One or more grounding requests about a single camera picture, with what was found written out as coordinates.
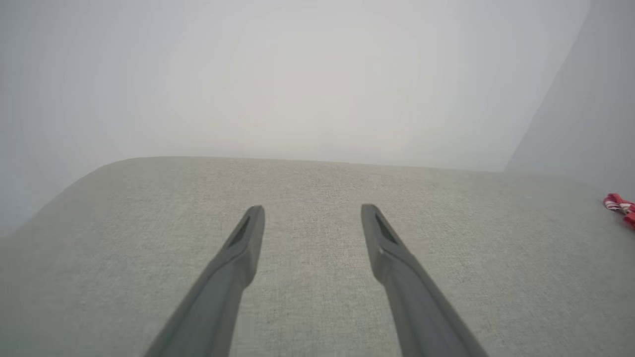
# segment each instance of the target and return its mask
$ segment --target red cloth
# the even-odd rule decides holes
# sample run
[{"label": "red cloth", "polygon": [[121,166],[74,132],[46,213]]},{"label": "red cloth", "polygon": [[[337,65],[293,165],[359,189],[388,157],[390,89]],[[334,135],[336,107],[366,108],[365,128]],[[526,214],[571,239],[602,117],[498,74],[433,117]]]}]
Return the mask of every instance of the red cloth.
[{"label": "red cloth", "polygon": [[611,193],[604,199],[604,205],[611,211],[623,213],[624,222],[635,228],[635,203],[626,201],[617,193]]}]

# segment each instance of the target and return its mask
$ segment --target red fabric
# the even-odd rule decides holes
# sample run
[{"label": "red fabric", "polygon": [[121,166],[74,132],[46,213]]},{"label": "red fabric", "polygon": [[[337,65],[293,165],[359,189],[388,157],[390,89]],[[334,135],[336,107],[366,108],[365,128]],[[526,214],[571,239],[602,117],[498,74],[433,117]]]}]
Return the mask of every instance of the red fabric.
[{"label": "red fabric", "polygon": [[626,201],[617,193],[611,193],[604,199],[604,205],[611,211],[623,213],[624,222],[635,228],[635,203]]}]

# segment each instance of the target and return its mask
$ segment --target mattress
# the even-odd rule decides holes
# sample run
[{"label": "mattress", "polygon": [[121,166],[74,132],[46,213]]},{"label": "mattress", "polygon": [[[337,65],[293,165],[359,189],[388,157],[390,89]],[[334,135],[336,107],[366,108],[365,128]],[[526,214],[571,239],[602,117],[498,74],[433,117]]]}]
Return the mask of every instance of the mattress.
[{"label": "mattress", "polygon": [[265,234],[232,356],[397,356],[360,221],[377,205],[492,356],[632,356],[635,234],[565,180],[401,166],[139,158],[0,241],[2,356],[143,355],[244,211]]}]

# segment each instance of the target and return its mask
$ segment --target wall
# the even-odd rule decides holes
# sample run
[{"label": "wall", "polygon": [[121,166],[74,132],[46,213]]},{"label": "wall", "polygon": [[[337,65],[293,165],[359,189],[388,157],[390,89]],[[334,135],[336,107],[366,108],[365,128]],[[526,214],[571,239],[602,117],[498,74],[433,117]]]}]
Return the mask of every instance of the wall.
[{"label": "wall", "polygon": [[635,199],[635,2],[593,3],[507,171]]},{"label": "wall", "polygon": [[0,235],[139,156],[503,170],[588,7],[3,1]]}]

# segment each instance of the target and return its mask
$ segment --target beige fabric surface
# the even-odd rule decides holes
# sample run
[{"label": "beige fabric surface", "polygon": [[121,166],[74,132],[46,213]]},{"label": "beige fabric surface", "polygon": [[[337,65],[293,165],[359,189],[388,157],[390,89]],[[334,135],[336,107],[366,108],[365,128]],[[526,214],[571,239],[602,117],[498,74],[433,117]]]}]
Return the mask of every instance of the beige fabric surface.
[{"label": "beige fabric surface", "polygon": [[0,355],[142,355],[263,205],[234,356],[395,356],[359,209],[375,203],[492,356],[633,356],[635,233],[572,182],[228,158],[104,166],[0,241]]}]

